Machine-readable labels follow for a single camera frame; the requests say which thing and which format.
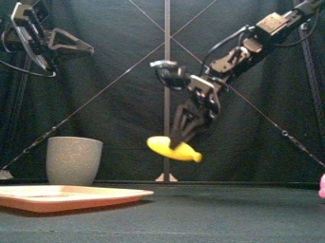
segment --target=black fabric wall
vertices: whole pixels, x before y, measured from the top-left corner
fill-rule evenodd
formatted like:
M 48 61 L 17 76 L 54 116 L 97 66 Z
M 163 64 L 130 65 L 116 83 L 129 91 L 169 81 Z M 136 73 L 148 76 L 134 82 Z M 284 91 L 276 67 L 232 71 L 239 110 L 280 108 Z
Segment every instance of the black fabric wall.
M 10 133 L 10 100 L 17 95 L 13 87 L 21 78 L 1 67 L 1 164 L 101 91 L 54 136 L 78 136 L 104 142 L 97 179 L 154 180 L 163 172 L 163 158 L 148 150 L 145 139 L 163 134 L 164 90 L 148 64 L 164 57 L 164 1 L 49 2 L 52 28 L 64 29 L 88 42 L 94 54 L 61 62 L 54 79 L 29 77 Z M 171 60 L 197 74 L 197 60 L 215 43 L 243 25 L 255 25 L 268 13 L 283 14 L 291 7 L 288 0 L 171 1 Z M 319 26 L 323 26 L 323 13 Z M 298 38 L 295 31 L 287 41 Z M 212 59 L 220 58 L 233 44 L 224 46 Z M 312 36 L 311 48 L 323 92 L 320 29 Z M 1 59 L 10 60 L 10 57 L 1 53 Z M 300 46 L 276 49 L 231 85 L 323 159 L 323 134 L 314 114 Z M 185 92 L 171 92 L 171 114 L 185 98 Z M 171 160 L 172 176 L 189 181 L 318 181 L 322 167 L 282 136 L 279 129 L 231 90 L 219 99 L 221 113 L 211 133 L 189 143 L 203 153 L 203 161 Z M 45 178 L 45 145 L 43 141 L 10 166 L 15 178 Z

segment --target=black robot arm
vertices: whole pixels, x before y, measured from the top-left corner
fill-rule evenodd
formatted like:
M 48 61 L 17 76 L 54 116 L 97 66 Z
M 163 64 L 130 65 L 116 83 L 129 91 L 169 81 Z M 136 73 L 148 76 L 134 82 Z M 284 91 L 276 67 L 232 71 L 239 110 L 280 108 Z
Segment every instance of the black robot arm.
M 243 28 L 245 38 L 223 58 L 213 60 L 205 66 L 199 77 L 184 73 L 177 78 L 172 76 L 172 84 L 185 84 L 188 99 L 176 108 L 169 132 L 168 147 L 171 149 L 180 142 L 188 142 L 197 133 L 208 129 L 220 108 L 217 92 L 283 43 L 291 32 L 319 13 L 323 5 L 323 0 L 307 0 L 283 15 L 268 14 L 253 27 Z M 168 61 L 150 64 L 156 68 L 156 73 L 163 73 L 160 79 L 167 86 L 168 71 L 177 68 L 176 63 L 171 63 L 172 67 Z

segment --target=gray cup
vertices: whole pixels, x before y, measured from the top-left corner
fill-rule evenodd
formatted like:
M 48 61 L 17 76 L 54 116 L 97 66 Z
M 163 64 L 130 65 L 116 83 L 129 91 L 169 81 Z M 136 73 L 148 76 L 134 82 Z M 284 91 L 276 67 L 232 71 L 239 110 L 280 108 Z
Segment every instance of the gray cup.
M 45 171 L 49 184 L 89 186 L 94 180 L 102 142 L 53 137 L 46 143 Z

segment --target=plastic tray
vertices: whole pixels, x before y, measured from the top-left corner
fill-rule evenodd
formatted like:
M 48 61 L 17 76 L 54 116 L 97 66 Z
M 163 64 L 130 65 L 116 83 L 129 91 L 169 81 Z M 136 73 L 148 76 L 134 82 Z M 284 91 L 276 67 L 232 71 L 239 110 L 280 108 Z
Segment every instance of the plastic tray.
M 0 206 L 50 213 L 128 203 L 152 194 L 142 190 L 81 186 L 0 186 Z

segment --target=cable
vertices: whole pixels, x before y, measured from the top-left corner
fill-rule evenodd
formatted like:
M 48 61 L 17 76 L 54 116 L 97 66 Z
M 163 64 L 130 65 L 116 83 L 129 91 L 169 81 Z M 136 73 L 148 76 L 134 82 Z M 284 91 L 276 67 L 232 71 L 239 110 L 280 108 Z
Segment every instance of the cable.
M 312 35 L 312 33 L 314 33 L 314 30 L 315 30 L 316 25 L 318 25 L 318 19 L 319 19 L 319 9 L 315 12 L 314 24 L 312 24 L 311 30 L 307 33 L 307 35 L 302 39 L 299 39 L 296 42 L 292 42 L 292 43 L 288 43 L 288 44 L 278 44 L 278 45 L 275 45 L 275 47 L 280 47 L 280 48 L 295 47 L 303 41 L 306 41 L 310 38 L 310 36 Z
M 52 75 L 42 75 L 39 73 L 30 72 L 30 71 L 19 68 L 19 67 L 17 67 L 14 65 L 10 65 L 10 64 L 7 64 L 6 62 L 3 62 L 1 60 L 0 60 L 0 64 L 2 64 L 3 66 L 9 67 L 10 69 L 13 69 L 15 71 L 23 72 L 23 73 L 26 73 L 26 74 L 29 74 L 31 76 L 37 76 L 37 77 L 42 77 L 42 78 L 53 78 L 53 77 L 56 77 L 56 72 L 53 72 Z

